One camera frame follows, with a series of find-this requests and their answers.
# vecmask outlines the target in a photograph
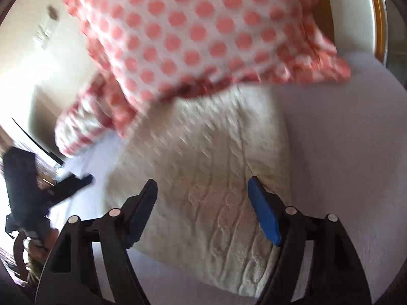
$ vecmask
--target round metal joint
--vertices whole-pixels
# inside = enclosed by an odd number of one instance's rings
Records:
[[[285,213],[293,216],[293,215],[297,214],[297,209],[295,207],[286,207]]]
[[[332,222],[337,222],[338,221],[338,217],[334,214],[328,214],[328,220],[332,221]]]
[[[120,209],[111,209],[109,211],[109,215],[111,217],[117,217],[120,214]]]
[[[74,224],[74,223],[76,223],[78,220],[79,220],[79,217],[78,217],[78,216],[72,216],[72,217],[70,217],[70,218],[68,219],[68,223]]]

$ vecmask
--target black device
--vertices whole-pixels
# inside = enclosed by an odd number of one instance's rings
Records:
[[[13,238],[13,231],[24,230],[40,247],[43,247],[51,230],[47,218],[49,209],[93,180],[91,175],[83,179],[71,175],[41,190],[37,183],[35,154],[15,147],[3,155],[3,169],[11,209],[11,214],[6,218],[5,231]]]
[[[256,177],[249,180],[248,193],[266,236],[281,247],[277,267],[257,305],[291,304],[306,240],[315,242],[311,273],[304,298],[292,304],[372,304],[359,257],[336,216],[304,216],[268,193]],[[100,242],[115,303],[150,305],[126,249],[140,239],[156,199],[157,184],[149,180],[121,209],[99,219],[69,218],[45,264],[35,304],[113,304],[102,297],[96,275],[92,242]]]

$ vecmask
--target polka dot pillow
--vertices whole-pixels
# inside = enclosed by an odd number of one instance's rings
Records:
[[[90,56],[131,106],[188,86],[312,83],[350,76],[311,9],[317,0],[65,0]]]

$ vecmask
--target bed sheet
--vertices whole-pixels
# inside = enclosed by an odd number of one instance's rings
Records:
[[[293,203],[304,214],[335,213],[361,258],[373,300],[387,289],[407,253],[407,93],[373,55],[347,54],[353,69],[346,84],[276,87],[286,118],[292,156]],[[91,173],[96,182],[61,203],[52,213],[62,227],[77,214],[96,218],[102,211],[107,175],[123,142],[107,134],[67,171]],[[308,244],[295,298],[303,294],[311,260]],[[113,300],[100,247],[95,263],[104,296]],[[128,250],[152,304],[255,304],[174,271]]]

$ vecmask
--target blue gripper pad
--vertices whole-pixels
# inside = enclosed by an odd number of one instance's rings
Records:
[[[278,218],[264,197],[264,195],[268,195],[268,193],[266,193],[263,187],[260,187],[261,186],[255,181],[255,179],[249,179],[249,199],[256,212],[257,219],[260,222],[264,234],[275,246],[279,246],[281,242],[281,234],[278,229]]]

